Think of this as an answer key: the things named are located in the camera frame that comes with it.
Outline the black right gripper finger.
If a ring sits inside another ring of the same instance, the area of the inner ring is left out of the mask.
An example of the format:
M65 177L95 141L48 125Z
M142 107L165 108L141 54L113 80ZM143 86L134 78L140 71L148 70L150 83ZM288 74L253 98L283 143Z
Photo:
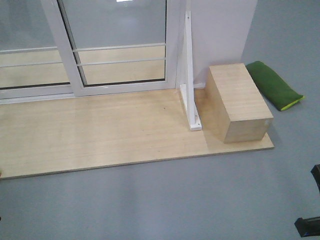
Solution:
M318 190L320 191L320 165L316 164L312 169L311 169L311 174L316 182L316 185L318 187Z

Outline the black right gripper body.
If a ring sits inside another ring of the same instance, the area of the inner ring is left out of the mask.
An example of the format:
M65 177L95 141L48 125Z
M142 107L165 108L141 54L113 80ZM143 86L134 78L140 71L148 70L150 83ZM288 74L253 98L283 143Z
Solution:
M294 223L300 237L313 237L320 235L320 217L299 217Z

